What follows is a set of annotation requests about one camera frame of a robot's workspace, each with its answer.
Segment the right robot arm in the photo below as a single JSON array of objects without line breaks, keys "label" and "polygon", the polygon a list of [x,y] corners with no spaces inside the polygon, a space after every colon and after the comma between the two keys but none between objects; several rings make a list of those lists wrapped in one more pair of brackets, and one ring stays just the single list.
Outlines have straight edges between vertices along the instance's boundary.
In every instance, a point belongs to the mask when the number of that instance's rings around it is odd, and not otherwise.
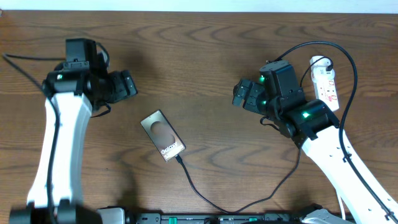
[{"label": "right robot arm", "polygon": [[242,79],[233,105],[261,114],[293,140],[326,175],[356,223],[397,223],[397,202],[384,190],[319,99],[308,101],[286,60],[260,69],[259,81]]}]

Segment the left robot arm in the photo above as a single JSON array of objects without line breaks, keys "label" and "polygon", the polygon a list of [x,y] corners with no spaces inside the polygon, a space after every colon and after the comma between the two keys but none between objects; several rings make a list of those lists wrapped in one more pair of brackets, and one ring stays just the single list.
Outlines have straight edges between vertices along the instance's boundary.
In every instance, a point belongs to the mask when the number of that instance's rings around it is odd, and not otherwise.
[{"label": "left robot arm", "polygon": [[24,208],[10,223],[132,223],[122,207],[92,210],[83,204],[81,167],[88,122],[95,111],[137,94],[127,70],[108,72],[99,42],[68,39],[66,57],[39,85],[46,97],[46,127],[39,167]]}]

